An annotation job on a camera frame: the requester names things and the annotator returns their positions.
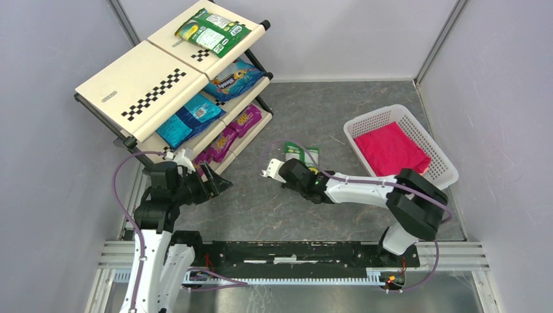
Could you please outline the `small green white candy bag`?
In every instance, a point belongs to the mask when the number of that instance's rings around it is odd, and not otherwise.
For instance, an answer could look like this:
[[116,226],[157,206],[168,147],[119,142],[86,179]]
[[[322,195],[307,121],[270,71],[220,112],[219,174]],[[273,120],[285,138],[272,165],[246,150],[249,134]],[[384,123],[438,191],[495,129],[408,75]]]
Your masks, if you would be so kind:
[[318,147],[301,148],[293,142],[285,143],[285,160],[293,158],[304,162],[310,170],[317,170],[319,164],[320,149]]

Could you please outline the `purple grape candy bag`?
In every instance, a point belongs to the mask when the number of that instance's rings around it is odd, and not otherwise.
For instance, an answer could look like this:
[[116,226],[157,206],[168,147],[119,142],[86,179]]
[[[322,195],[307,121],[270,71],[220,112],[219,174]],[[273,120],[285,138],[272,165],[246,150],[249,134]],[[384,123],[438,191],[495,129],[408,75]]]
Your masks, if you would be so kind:
[[205,151],[202,151],[192,162],[194,165],[195,170],[198,172],[200,177],[203,180],[207,179],[207,176],[205,174],[205,171],[203,169],[203,166],[211,167],[210,163],[212,161],[211,155],[209,153],[206,153]]
[[225,128],[207,148],[207,155],[215,162],[222,162],[238,134],[232,128]]

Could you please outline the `dark blue fruit candy bag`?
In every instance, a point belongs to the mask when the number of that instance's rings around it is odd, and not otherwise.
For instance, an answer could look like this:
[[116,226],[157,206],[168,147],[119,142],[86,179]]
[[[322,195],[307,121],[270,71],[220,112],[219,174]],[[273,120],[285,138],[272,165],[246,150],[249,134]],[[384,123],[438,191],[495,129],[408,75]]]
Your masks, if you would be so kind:
[[203,132],[225,113],[221,107],[198,93],[157,128],[157,134],[175,149]]

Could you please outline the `light blue Slendy bag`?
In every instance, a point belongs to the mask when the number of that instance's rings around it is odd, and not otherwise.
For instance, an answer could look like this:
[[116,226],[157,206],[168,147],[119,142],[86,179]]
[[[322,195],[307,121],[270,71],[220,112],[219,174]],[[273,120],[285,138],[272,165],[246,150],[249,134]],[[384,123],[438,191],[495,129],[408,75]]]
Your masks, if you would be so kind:
[[220,102],[237,98],[266,77],[266,72],[237,58],[203,88],[203,91]]

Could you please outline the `green Fox's candy bag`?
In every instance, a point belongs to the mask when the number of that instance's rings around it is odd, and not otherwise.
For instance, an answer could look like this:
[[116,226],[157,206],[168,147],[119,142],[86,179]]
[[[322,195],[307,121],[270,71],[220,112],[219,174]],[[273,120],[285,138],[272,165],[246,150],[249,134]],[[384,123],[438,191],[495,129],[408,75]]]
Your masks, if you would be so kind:
[[174,36],[213,52],[227,55],[252,32],[245,24],[202,8],[180,25]]

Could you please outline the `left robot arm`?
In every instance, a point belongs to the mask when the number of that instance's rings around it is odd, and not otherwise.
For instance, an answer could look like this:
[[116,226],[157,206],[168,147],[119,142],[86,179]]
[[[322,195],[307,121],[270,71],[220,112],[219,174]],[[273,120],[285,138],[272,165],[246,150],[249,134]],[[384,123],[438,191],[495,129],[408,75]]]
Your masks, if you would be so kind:
[[175,229],[180,208],[207,202],[233,185],[208,165],[202,165],[202,170],[204,176],[172,161],[151,169],[151,185],[131,221],[134,257],[121,312],[172,312],[203,245],[198,231]]

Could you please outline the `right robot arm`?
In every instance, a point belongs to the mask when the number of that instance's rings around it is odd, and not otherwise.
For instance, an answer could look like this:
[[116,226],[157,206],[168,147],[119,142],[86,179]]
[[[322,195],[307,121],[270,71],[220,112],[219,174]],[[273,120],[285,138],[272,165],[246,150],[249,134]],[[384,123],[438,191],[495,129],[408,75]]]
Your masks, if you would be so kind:
[[450,221],[447,196],[411,169],[384,177],[314,172],[304,162],[273,159],[265,176],[315,204],[360,203],[387,208],[396,224],[380,241],[388,253],[401,256],[419,241],[435,241],[439,227]]

